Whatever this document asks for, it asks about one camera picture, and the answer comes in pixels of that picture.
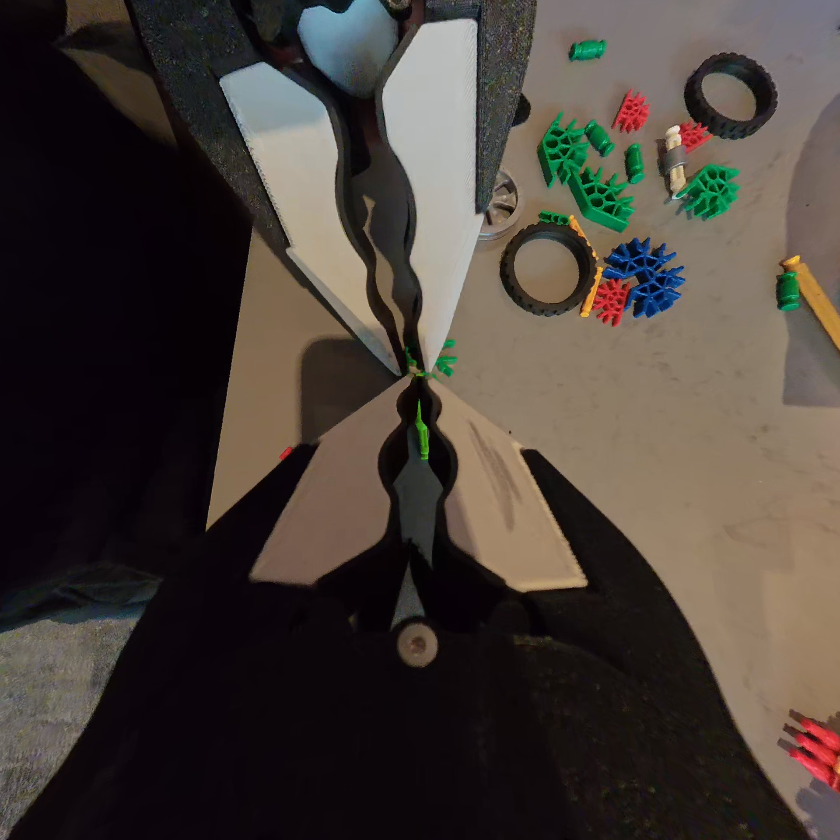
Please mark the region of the large green toy connector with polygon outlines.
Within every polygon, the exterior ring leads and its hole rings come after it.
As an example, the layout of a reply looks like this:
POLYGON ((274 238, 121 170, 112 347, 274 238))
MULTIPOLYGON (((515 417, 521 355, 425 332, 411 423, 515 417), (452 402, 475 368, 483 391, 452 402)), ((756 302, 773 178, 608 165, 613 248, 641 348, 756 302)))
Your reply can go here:
POLYGON ((723 164, 707 164, 677 193, 676 199, 682 202, 689 216, 711 220, 726 213, 738 200, 739 175, 739 169, 723 164))
POLYGON ((593 172, 589 166, 570 175, 568 186, 585 219, 616 233, 627 229, 635 213, 633 195, 625 195, 627 183, 619 183, 614 174, 602 179, 603 168, 593 172))
POLYGON ((537 149, 542 177, 548 188, 555 183, 565 185, 572 176, 578 175, 590 149, 585 130, 575 127, 575 119, 562 125, 563 119, 564 113, 559 112, 537 149))
POLYGON ((447 339, 435 363, 428 370, 420 365, 418 359, 415 358, 417 354, 416 349, 410 344, 407 345, 403 349, 407 373, 415 378, 423 379, 439 380, 442 376, 446 378, 451 377, 455 372, 455 365, 458 362, 458 357, 452 354, 456 344, 455 339, 447 339))

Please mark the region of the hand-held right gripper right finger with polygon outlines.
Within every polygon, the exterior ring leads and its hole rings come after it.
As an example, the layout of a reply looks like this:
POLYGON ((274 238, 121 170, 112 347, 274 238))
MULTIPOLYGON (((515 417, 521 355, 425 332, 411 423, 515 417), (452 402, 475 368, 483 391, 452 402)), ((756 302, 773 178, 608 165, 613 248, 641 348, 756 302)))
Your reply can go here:
POLYGON ((420 386, 441 484, 420 596, 441 627, 546 627, 539 598, 587 578, 526 451, 447 387, 420 386))

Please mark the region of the grey white toy rod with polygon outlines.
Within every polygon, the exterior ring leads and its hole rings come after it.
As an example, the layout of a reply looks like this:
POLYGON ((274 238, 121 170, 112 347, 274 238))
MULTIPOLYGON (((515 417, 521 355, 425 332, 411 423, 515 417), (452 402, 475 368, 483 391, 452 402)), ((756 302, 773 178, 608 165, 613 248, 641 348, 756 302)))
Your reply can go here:
POLYGON ((675 201, 686 188, 686 147, 683 143, 680 126, 673 125, 665 132, 664 151, 660 157, 668 194, 675 201))

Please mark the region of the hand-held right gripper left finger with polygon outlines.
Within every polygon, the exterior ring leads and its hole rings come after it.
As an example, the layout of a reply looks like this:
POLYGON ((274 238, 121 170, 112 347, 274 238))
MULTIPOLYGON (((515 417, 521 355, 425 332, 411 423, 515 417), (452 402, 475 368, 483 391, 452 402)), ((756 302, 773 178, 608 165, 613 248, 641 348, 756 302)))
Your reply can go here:
POLYGON ((362 629, 391 628, 407 566, 393 474, 414 385, 399 380, 320 437, 251 582, 335 597, 362 629))

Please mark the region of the long yellow toy rod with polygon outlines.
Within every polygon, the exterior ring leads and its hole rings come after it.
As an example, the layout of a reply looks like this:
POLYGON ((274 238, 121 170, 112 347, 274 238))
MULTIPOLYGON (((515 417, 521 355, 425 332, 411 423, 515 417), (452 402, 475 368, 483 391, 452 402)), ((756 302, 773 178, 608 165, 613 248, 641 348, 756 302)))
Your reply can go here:
POLYGON ((801 294, 817 317, 818 321, 834 347, 840 348, 839 343, 839 314, 829 297, 813 276, 809 266, 799 255, 783 259, 780 266, 786 272, 794 272, 800 285, 801 294))

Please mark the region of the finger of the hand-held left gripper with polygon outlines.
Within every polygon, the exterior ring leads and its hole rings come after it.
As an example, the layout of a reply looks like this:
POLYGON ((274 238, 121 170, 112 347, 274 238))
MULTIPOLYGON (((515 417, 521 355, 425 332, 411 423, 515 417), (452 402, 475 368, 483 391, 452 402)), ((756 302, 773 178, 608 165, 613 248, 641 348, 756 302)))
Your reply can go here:
POLYGON ((220 87, 287 237, 287 255, 360 341, 400 375, 396 326, 354 211, 349 135, 305 77, 260 62, 220 87))
POLYGON ((375 88, 380 130, 406 183, 406 259, 418 285, 416 348, 429 368, 448 339, 482 225, 476 209, 478 24, 412 26, 375 88))

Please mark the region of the grey wheel hub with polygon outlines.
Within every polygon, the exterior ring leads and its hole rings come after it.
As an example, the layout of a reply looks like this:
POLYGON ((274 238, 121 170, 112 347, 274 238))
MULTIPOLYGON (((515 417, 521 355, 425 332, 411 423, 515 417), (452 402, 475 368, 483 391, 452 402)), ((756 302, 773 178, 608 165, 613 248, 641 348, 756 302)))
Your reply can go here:
POLYGON ((484 213, 479 242, 490 242, 508 235, 516 227, 520 211, 518 184, 509 171, 500 168, 484 213))

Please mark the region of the orange toy rod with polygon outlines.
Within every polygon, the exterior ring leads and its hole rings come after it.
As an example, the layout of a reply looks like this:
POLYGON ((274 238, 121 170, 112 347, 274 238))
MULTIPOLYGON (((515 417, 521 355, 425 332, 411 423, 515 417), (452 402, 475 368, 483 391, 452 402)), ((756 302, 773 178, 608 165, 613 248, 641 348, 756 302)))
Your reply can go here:
POLYGON ((587 248, 588 248, 588 249, 590 250, 590 252, 591 252, 591 256, 592 256, 592 258, 593 258, 594 262, 597 264, 597 261, 598 261, 598 259, 599 259, 599 258, 598 258, 598 255, 596 254, 595 249, 594 249, 594 247, 592 246, 592 243, 590 242, 590 240, 589 240, 589 239, 588 239, 588 237, 586 236, 585 231, 583 230, 583 228, 581 227, 581 225, 579 224, 579 222, 577 221, 577 219, 576 219, 576 217, 575 217, 574 215, 570 214, 570 215, 568 216, 568 218, 569 218, 569 226, 570 226, 570 228, 572 228, 572 229, 573 229, 573 231, 575 231, 575 233, 576 233, 577 235, 579 235, 579 236, 580 236, 580 237, 584 240, 584 242, 585 242, 585 244, 586 244, 587 248))

